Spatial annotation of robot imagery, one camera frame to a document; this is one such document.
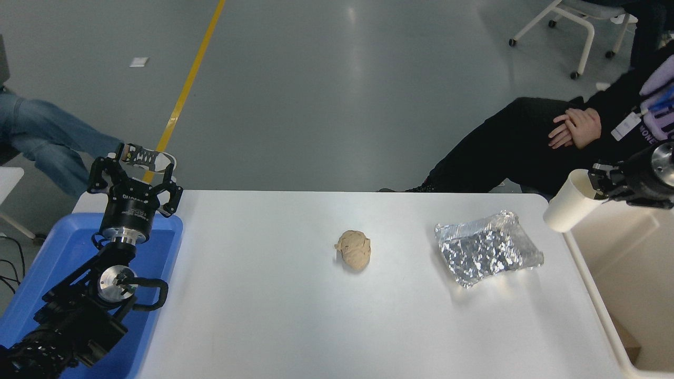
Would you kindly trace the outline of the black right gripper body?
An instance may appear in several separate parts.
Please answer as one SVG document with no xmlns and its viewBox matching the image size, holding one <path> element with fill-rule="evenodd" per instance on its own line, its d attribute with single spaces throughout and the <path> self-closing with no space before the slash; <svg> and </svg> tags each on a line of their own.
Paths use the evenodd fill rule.
<svg viewBox="0 0 674 379">
<path fill-rule="evenodd" d="M 652 199 L 649 185 L 652 182 L 650 149 L 644 149 L 630 158 L 619 161 L 619 170 L 623 175 L 622 186 L 626 189 L 619 194 L 619 200 L 631 206 L 654 207 L 656 201 Z"/>
</svg>

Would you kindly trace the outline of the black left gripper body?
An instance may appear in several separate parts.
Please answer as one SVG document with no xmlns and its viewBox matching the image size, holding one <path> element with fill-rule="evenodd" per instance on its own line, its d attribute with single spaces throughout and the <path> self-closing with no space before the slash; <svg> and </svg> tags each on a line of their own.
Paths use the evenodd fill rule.
<svg viewBox="0 0 674 379">
<path fill-rule="evenodd" d="M 125 228 L 149 236 L 158 208 L 158 193 L 154 187 L 135 179 L 122 180 L 108 193 L 100 232 L 111 236 Z"/>
</svg>

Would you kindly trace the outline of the person's hand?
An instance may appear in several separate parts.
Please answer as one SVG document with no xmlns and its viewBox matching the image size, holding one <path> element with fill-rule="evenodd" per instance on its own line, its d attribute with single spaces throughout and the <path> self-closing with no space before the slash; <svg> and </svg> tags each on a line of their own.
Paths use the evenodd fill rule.
<svg viewBox="0 0 674 379">
<path fill-rule="evenodd" d="M 553 119 L 553 123 L 559 126 L 566 126 L 571 131 L 574 145 L 578 149 L 583 149 L 594 140 L 599 139 L 601 134 L 601 124 L 599 113 L 588 108 L 585 110 L 569 108 L 564 114 Z"/>
<path fill-rule="evenodd" d="M 557 128 L 554 128 L 549 133 L 548 138 L 549 141 L 547 146 L 549 146 L 549 148 L 558 149 L 574 145 L 571 131 L 566 126 L 559 126 Z"/>
</svg>

